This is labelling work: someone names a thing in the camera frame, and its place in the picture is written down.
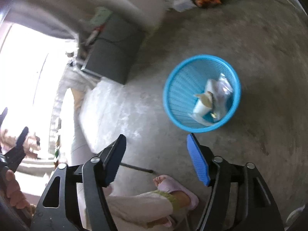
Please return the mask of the person's left hand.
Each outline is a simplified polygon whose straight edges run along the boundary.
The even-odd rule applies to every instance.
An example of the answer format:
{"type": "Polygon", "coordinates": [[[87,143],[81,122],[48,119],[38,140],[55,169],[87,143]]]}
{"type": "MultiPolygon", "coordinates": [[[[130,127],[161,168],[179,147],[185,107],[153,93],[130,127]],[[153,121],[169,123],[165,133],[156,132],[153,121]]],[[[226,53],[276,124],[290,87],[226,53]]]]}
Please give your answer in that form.
{"type": "Polygon", "coordinates": [[[30,210],[30,203],[20,189],[15,174],[10,169],[6,172],[6,196],[10,205],[16,209],[30,210]]]}

